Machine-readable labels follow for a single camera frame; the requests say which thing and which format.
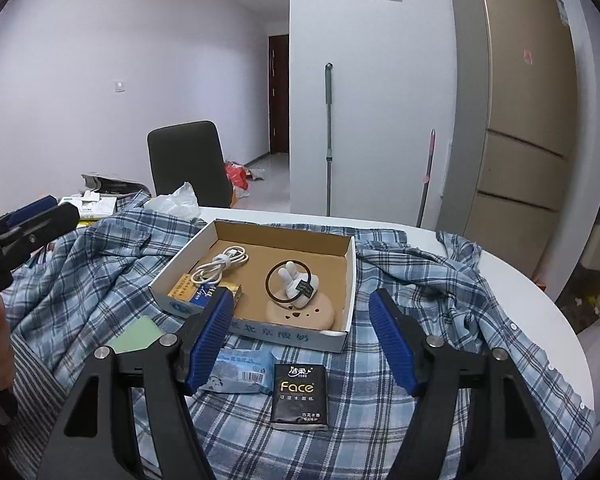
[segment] brown door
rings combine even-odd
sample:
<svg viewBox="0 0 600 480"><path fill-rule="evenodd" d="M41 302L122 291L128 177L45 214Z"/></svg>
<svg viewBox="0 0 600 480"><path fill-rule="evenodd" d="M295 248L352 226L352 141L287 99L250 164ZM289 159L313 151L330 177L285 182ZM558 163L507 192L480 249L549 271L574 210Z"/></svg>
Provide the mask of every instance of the brown door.
<svg viewBox="0 0 600 480"><path fill-rule="evenodd" d="M289 35L269 38L269 149L289 152Z"/></svg>

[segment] tile floor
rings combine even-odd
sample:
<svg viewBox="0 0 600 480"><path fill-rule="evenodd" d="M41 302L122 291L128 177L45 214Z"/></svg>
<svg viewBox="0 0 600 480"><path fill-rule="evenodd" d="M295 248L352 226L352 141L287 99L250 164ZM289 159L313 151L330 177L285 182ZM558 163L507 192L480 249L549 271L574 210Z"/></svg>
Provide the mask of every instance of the tile floor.
<svg viewBox="0 0 600 480"><path fill-rule="evenodd" d="M249 196L238 200L235 208L289 213L289 154L267 155L251 167L262 168L265 171L264 180L250 180Z"/></svg>

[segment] baseboard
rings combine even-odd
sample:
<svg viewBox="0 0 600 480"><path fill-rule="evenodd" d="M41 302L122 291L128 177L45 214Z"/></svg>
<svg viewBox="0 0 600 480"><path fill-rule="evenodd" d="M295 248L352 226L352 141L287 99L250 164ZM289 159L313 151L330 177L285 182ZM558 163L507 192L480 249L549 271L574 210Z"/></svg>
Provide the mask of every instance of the baseboard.
<svg viewBox="0 0 600 480"><path fill-rule="evenodd" d="M253 160L251 160L251 161L247 162L246 164L244 164L244 166L249 167L251 164L255 164L259 160L262 160L263 158L265 158L266 156L269 156L269 155L271 155L271 152L263 153L262 155L257 156Z"/></svg>

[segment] cardboard box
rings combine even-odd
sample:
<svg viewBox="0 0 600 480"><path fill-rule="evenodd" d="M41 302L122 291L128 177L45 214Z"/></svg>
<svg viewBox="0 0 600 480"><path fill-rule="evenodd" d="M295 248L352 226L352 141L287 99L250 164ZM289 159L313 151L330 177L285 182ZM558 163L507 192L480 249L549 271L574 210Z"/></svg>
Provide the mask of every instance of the cardboard box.
<svg viewBox="0 0 600 480"><path fill-rule="evenodd" d="M200 307L168 294L183 274L232 245L243 246L249 261L222 276L242 288L230 332L300 348L342 352L351 328L356 291L356 248L354 239L349 237L216 220L193 237L149 285L160 308L179 317L198 312ZM301 261L320 278L318 291L327 295L335 310L331 330L266 321L266 306L271 300L265 290L265 278L271 267L287 260ZM274 274L270 281L273 291L282 288L278 280Z"/></svg>

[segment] white table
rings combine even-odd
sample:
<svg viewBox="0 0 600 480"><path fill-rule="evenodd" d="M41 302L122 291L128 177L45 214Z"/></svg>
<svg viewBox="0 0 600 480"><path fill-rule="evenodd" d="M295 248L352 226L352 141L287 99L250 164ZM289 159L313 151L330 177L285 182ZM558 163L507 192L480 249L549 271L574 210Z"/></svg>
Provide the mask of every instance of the white table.
<svg viewBox="0 0 600 480"><path fill-rule="evenodd" d="M225 219L257 224L303 223L361 229L395 229L407 233L410 245L439 256L446 255L434 232L401 224L241 209L201 209L201 216L207 222ZM593 409L593 386L587 359L571 325L554 302L526 276L493 254L483 251L479 269L507 316L531 341L544 349L550 363L562 373L583 402Z"/></svg>

